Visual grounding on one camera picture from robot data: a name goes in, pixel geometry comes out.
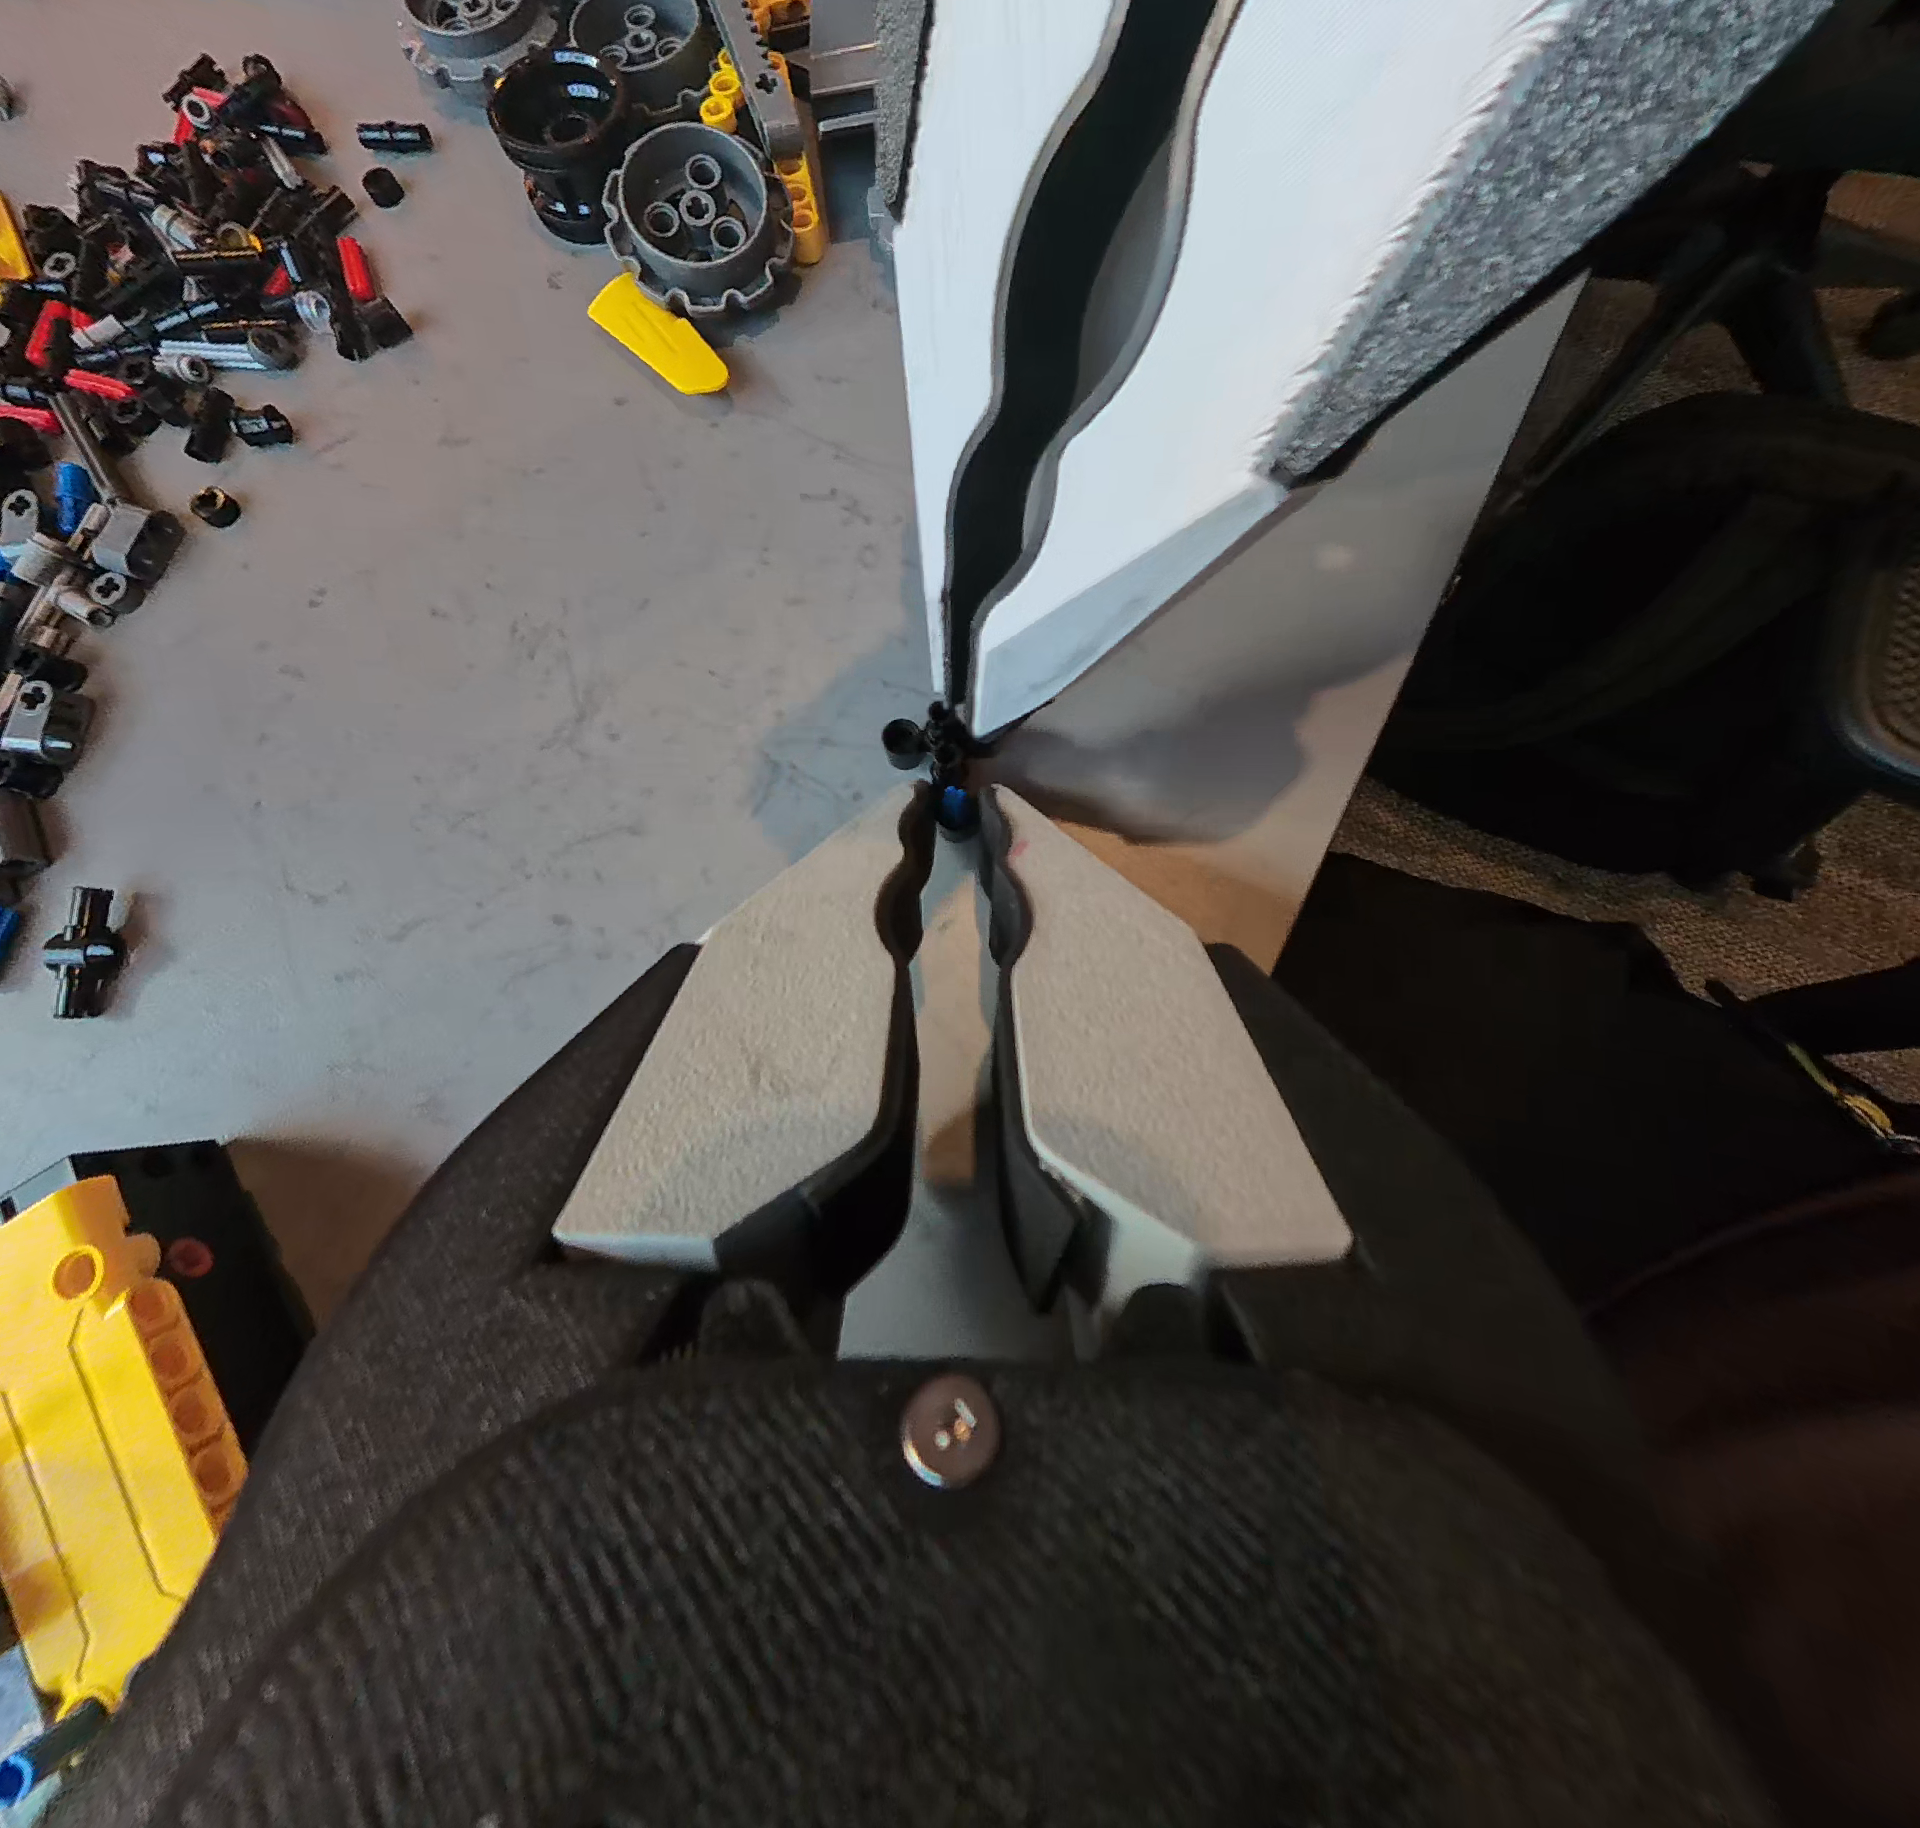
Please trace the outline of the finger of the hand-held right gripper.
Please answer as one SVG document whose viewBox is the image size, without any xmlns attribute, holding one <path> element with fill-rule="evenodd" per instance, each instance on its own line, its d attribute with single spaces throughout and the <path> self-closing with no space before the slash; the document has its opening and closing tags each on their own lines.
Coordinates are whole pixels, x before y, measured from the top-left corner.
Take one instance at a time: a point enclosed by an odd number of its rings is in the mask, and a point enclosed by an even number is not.
<svg viewBox="0 0 1920 1828">
<path fill-rule="evenodd" d="M 935 685 L 980 705 L 981 621 L 1064 423 L 1088 230 L 1055 173 L 1131 0 L 930 0 L 895 239 Z"/>
<path fill-rule="evenodd" d="M 1332 412 L 1630 0 L 968 0 L 968 730 L 1020 723 L 1366 427 Z"/>
</svg>

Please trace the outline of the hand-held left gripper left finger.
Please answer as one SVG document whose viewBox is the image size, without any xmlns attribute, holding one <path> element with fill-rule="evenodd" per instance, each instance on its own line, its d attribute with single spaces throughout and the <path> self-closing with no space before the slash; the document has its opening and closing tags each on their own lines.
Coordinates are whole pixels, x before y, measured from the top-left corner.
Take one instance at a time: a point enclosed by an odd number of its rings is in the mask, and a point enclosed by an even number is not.
<svg viewBox="0 0 1920 1828">
<path fill-rule="evenodd" d="M 864 1275 L 914 1166 L 920 798 L 890 794 L 697 944 L 557 1215 L 680 1274 Z"/>
</svg>

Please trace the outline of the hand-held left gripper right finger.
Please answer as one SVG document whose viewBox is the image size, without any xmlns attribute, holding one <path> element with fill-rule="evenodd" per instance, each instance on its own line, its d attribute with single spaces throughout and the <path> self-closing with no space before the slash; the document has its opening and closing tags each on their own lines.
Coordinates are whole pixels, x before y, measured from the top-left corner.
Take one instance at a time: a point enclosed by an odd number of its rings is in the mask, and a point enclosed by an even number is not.
<svg viewBox="0 0 1920 1828">
<path fill-rule="evenodd" d="M 985 794 L 991 1100 L 1021 1292 L 1125 1305 L 1352 1253 L 1198 935 L 1003 786 Z"/>
</svg>

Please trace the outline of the black multi-hole connector piece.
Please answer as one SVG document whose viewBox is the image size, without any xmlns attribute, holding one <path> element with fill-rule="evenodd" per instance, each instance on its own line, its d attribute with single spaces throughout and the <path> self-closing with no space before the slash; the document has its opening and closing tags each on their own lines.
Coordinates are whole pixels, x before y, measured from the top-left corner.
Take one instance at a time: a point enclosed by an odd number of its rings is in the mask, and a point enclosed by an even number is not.
<svg viewBox="0 0 1920 1828">
<path fill-rule="evenodd" d="M 962 783 L 989 753 L 965 716 L 943 700 L 935 700 L 920 721 L 890 721 L 881 731 L 881 747 L 894 770 L 925 772 L 935 786 Z"/>
</svg>

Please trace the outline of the yellow toy vehicle model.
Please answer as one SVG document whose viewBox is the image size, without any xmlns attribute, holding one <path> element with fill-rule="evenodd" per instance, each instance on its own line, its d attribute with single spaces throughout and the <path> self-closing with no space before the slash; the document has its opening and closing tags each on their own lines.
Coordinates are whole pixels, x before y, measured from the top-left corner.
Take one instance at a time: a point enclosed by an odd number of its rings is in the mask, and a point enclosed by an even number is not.
<svg viewBox="0 0 1920 1828">
<path fill-rule="evenodd" d="M 4 1824 L 43 1815 L 204 1577 L 311 1315 L 215 1140 L 4 1191 Z"/>
</svg>

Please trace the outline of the pile of small building parts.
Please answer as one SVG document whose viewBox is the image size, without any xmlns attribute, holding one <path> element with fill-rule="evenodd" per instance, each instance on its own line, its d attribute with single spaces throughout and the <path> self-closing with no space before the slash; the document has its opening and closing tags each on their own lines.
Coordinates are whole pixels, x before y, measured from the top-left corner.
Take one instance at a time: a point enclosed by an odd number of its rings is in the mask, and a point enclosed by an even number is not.
<svg viewBox="0 0 1920 1828">
<path fill-rule="evenodd" d="M 233 376 L 294 373 L 313 346 L 369 362 L 415 334 L 267 57 L 200 54 L 161 102 L 172 131 L 124 164 L 77 162 L 64 204 L 4 202 L 4 949 L 49 862 L 43 810 L 88 743 L 77 648 L 146 604 L 186 532 L 124 462 L 162 431 L 200 472 L 289 449 L 289 416 L 240 402 Z"/>
</svg>

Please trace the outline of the grey desk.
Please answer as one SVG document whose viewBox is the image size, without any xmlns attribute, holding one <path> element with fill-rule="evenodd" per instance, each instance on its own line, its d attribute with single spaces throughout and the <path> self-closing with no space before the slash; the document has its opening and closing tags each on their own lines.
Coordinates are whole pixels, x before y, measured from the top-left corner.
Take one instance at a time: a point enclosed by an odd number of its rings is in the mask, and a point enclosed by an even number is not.
<svg viewBox="0 0 1920 1828">
<path fill-rule="evenodd" d="M 4 1187 L 217 1139 L 324 1315 L 417 1185 L 659 952 L 899 779 L 937 692 L 899 299 L 830 252 L 685 402 L 589 328 L 461 122 L 377 231 L 417 336 L 315 362 L 105 636 L 34 917 L 106 886 L 106 1013 L 4 986 Z M 1270 513 L 1011 747 L 1095 852 L 1273 961 L 1571 301 Z"/>
</svg>

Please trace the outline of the dark grey gear rack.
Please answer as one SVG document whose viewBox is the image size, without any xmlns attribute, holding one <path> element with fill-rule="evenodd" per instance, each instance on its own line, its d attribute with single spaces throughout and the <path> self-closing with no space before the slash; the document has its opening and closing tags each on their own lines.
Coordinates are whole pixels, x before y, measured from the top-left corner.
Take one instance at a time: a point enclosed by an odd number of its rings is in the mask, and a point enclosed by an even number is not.
<svg viewBox="0 0 1920 1828">
<path fill-rule="evenodd" d="M 706 11 L 730 57 L 749 127 L 764 155 L 776 164 L 804 158 L 810 147 L 807 122 L 779 68 L 772 65 L 749 0 L 706 0 Z"/>
</svg>

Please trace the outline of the group of grey toothed wheels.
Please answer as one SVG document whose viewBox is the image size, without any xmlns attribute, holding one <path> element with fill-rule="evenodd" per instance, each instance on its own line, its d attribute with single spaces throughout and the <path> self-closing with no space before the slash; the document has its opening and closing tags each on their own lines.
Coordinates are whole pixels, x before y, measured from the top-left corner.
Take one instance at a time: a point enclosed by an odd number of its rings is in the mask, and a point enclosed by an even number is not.
<svg viewBox="0 0 1920 1828">
<path fill-rule="evenodd" d="M 797 267 L 778 179 L 741 135 L 698 120 L 718 54 L 698 0 L 400 0 L 400 8 L 403 50 L 420 79 L 478 106 L 484 120 L 501 72 L 533 50 L 593 52 L 625 79 L 636 134 L 607 172 L 560 181 L 517 172 L 550 239 L 604 249 L 695 326 L 728 323 L 779 293 Z"/>
</svg>

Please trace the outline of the yellow curved panel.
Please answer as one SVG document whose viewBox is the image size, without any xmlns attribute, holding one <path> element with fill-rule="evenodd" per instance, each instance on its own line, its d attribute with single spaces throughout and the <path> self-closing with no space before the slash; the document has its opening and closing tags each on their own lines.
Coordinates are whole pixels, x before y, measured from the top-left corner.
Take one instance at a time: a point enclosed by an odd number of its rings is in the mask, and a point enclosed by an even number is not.
<svg viewBox="0 0 1920 1828">
<path fill-rule="evenodd" d="M 697 326 L 651 301 L 635 277 L 610 279 L 586 306 L 589 321 L 676 394 L 715 396 L 730 372 Z"/>
</svg>

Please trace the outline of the black wheel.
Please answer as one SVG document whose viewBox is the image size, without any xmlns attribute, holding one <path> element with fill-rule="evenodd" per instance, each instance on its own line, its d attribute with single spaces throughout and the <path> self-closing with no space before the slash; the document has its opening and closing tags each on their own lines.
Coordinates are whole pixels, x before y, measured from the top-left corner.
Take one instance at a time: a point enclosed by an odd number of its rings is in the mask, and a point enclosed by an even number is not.
<svg viewBox="0 0 1920 1828">
<path fill-rule="evenodd" d="M 622 74 L 569 46 L 533 50 L 503 68 L 486 120 L 510 165 L 529 181 L 604 173 L 636 134 Z"/>
</svg>

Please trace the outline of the black office chair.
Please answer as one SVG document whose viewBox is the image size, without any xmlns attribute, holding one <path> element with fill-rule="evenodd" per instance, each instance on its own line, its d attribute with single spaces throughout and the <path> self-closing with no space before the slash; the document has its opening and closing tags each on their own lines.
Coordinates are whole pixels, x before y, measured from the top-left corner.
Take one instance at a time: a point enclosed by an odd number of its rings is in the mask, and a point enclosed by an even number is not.
<svg viewBox="0 0 1920 1828">
<path fill-rule="evenodd" d="M 1869 352 L 1915 350 L 1915 246 L 1830 254 L 1841 172 L 1666 181 L 1596 246 L 1649 287 L 1619 353 L 1500 475 L 1369 779 L 1615 875 L 1787 897 L 1865 795 L 1915 808 L 1915 423 L 1850 394 L 1827 287 L 1891 287 Z"/>
</svg>

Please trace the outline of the black long axle pin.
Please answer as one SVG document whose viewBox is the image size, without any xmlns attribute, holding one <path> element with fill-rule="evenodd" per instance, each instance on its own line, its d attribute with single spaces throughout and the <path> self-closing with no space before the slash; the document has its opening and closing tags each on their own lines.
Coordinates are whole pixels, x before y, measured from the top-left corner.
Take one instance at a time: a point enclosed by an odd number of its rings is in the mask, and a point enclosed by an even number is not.
<svg viewBox="0 0 1920 1828">
<path fill-rule="evenodd" d="M 96 1021 L 112 1001 L 128 959 L 127 941 L 113 927 L 116 898 L 109 887 L 72 887 L 62 928 L 43 945 L 58 1023 Z"/>
</svg>

